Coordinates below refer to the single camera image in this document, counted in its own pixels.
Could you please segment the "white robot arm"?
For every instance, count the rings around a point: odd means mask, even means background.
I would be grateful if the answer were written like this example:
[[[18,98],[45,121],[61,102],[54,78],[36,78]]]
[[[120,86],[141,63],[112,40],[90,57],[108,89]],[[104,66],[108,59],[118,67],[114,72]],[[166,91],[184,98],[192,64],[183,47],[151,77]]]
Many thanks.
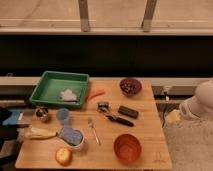
[[[213,119],[213,79],[200,83],[192,97],[180,103],[165,117],[167,124],[184,120]]]

